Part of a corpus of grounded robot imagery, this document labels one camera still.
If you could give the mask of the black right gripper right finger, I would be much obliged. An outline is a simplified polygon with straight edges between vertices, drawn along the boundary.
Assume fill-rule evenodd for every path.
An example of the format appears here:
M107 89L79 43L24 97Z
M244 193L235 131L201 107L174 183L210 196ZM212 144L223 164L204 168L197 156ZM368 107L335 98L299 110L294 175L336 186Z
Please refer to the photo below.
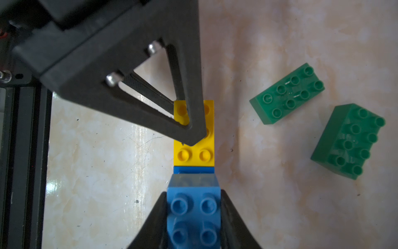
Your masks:
M224 189L221 190L220 234L222 249L261 249Z

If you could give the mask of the yellow lego brick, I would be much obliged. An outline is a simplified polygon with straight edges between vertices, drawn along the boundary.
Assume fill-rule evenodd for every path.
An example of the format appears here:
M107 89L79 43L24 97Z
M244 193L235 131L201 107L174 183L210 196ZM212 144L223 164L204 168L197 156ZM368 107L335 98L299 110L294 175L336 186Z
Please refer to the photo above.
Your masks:
M213 167L215 165L214 101L204 101L206 132L205 138L194 146L174 141L174 165L179 167Z

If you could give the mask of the light blue brick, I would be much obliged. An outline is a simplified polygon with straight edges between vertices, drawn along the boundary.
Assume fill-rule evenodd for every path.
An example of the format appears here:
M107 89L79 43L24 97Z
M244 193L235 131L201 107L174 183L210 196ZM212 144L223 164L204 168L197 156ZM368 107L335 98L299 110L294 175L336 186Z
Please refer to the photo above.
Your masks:
M215 174L173 174L166 197L170 249L221 248L221 188Z

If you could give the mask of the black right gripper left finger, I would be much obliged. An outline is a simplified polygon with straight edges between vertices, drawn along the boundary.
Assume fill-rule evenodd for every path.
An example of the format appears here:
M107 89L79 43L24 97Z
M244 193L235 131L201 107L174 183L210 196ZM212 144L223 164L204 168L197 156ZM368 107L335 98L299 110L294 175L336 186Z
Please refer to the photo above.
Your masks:
M167 198L162 192L127 249L167 249Z

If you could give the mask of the blue 2x3 brick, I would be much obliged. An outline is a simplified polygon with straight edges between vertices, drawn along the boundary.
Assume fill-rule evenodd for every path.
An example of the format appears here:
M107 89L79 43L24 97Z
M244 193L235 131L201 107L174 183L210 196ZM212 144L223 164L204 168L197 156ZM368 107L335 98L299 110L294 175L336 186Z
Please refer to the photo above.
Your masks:
M174 174L214 174L214 167L174 166Z

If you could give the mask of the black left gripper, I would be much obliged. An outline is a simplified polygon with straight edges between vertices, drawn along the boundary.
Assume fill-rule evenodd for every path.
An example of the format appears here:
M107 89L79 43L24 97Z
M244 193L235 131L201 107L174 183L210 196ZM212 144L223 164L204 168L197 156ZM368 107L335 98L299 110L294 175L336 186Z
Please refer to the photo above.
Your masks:
M199 91L198 1L1 1L1 27L27 32L15 56L48 88L128 75L165 47L176 96Z

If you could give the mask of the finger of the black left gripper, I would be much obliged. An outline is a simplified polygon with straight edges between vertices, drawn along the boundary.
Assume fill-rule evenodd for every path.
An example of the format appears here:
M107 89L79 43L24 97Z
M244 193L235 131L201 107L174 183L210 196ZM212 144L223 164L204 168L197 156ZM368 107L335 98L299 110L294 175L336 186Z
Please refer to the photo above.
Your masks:
M162 38L160 44L165 46L176 97L185 100L190 123L182 125L161 114L156 109L139 101L122 91L120 87L106 86L107 114L144 126L187 145L195 145L206 135L205 114L203 104L201 51L200 40ZM144 54L151 52L150 48L142 48L131 38L105 42L104 62L113 64L125 74L124 84L142 94L167 112L172 112L174 104L134 69L145 61Z

